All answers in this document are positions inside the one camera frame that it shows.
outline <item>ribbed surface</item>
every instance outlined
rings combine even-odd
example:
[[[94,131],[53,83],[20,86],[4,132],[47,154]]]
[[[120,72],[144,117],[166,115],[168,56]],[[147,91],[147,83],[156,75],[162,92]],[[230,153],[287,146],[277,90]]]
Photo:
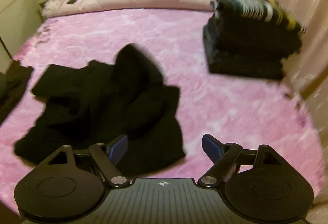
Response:
[[[104,203],[79,224],[250,224],[231,212],[213,190],[191,179],[137,179],[113,190]]]

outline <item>curtain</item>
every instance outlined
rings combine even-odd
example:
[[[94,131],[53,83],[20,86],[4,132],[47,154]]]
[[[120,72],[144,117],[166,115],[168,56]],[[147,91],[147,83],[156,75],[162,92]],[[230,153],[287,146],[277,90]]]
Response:
[[[284,70],[293,90],[306,102],[314,126],[319,131],[328,165],[328,0],[278,1],[307,26],[301,53],[288,58],[284,62]],[[328,184],[316,201],[328,201]]]

